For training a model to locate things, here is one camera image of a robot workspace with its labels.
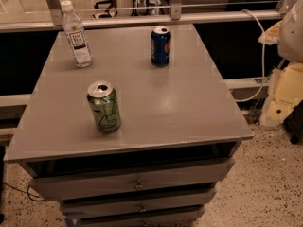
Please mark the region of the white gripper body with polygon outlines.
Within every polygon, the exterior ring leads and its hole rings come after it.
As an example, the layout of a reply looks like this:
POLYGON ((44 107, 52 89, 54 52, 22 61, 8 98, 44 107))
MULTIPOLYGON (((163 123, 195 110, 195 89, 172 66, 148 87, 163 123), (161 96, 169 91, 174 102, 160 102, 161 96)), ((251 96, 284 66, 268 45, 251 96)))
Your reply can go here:
POLYGON ((265 127, 281 124, 303 100, 303 63, 291 61, 283 70, 274 69, 259 123, 265 127))

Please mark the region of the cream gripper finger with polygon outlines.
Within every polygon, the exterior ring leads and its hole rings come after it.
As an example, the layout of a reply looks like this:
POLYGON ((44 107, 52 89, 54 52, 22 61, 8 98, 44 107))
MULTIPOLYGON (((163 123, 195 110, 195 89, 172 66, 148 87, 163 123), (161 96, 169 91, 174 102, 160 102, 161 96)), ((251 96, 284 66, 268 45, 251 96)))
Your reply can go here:
POLYGON ((281 21, 272 25, 266 31, 261 33, 260 37, 258 38, 258 41, 266 45, 276 44, 279 38, 280 26, 281 26, 281 21))

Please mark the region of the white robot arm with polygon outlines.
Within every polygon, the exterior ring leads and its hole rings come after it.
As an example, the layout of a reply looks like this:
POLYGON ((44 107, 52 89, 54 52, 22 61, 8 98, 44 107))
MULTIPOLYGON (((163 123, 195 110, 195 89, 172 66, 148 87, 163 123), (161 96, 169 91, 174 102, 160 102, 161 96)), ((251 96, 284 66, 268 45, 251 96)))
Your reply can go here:
POLYGON ((261 34, 262 44, 277 44, 278 55, 289 61, 270 76, 268 96, 261 110, 260 124, 281 124, 303 100, 303 0, 297 0, 282 21, 261 34))

